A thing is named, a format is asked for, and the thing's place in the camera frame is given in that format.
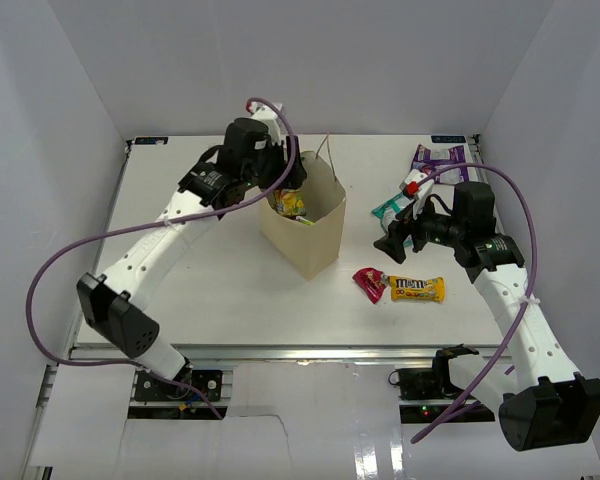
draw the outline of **white backdrop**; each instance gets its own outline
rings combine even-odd
[[[20,477],[46,365],[25,326],[26,289],[54,251],[102,230],[123,148],[49,5],[0,0],[0,480]],[[52,350],[93,258],[72,254],[40,289]]]
[[[600,378],[600,0],[554,3],[484,142],[533,212],[542,308],[583,375]],[[526,247],[518,201],[493,180],[504,227]],[[600,455],[600,421],[594,441]]]
[[[301,133],[482,131],[551,0],[49,0],[125,138],[222,133],[247,97]]]

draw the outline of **snack inside bag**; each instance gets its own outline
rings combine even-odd
[[[276,211],[285,217],[296,217],[307,214],[300,190],[281,189],[273,192]]]
[[[416,300],[444,300],[444,280],[442,277],[430,280],[414,280],[413,278],[389,276],[391,300],[413,298]]]

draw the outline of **brown paper bag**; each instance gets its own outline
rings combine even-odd
[[[300,189],[307,209],[305,218],[314,225],[278,215],[272,208],[273,198],[269,198],[259,204],[260,231],[306,280],[311,280],[340,254],[346,193],[331,167],[315,152],[302,152],[301,157],[307,171]]]

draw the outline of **table surface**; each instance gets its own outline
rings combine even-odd
[[[301,135],[301,150],[315,150],[323,138]],[[153,221],[199,155],[220,142],[220,136],[170,137],[166,145],[134,146],[110,228]],[[166,339],[213,345],[499,343],[502,336],[489,309],[451,249],[427,245],[417,255],[408,251],[407,261],[397,265],[372,246],[382,230],[371,209],[398,192],[418,144],[434,147],[430,137],[332,135],[330,143],[336,173],[347,192],[340,258],[307,282],[260,233],[255,206],[227,215],[183,255],[146,311],[160,323]],[[324,148],[321,156],[326,154]],[[471,159],[466,145],[465,156]],[[477,178],[474,170],[470,175]],[[437,186],[436,191],[451,204],[452,187]],[[98,272],[122,257],[140,236],[108,239]],[[441,276],[447,296],[440,304],[392,302],[385,292],[372,305],[351,279],[363,267],[419,279]],[[107,342],[82,322],[76,343]]]

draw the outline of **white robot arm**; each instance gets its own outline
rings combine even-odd
[[[268,188],[286,167],[285,139],[277,115],[259,104],[251,118],[239,118],[225,132],[223,145],[207,150],[179,182],[158,222],[165,226],[143,236],[97,278],[78,282],[85,321],[126,356],[168,379],[179,380],[188,360],[160,335],[158,323],[143,313],[154,292],[182,254],[219,217],[181,222],[183,216],[239,203],[253,186]],[[286,138],[286,146],[297,138]],[[215,154],[215,163],[209,163]],[[296,161],[280,188],[299,188],[306,172]]]
[[[525,297],[524,259],[511,237],[495,231],[491,187],[457,184],[451,214],[443,215],[432,202],[433,181],[418,186],[425,177],[417,170],[409,173],[401,189],[413,203],[396,215],[387,235],[374,246],[398,263],[406,258],[403,244],[408,236],[414,252],[428,242],[453,248],[503,336],[521,303],[528,303],[508,344],[516,379],[491,370],[471,395],[499,417],[505,438],[516,450],[586,441],[600,415],[600,380],[580,374],[553,335],[539,302]],[[443,384],[464,390],[485,364],[477,351],[461,345],[438,351],[433,369]]]

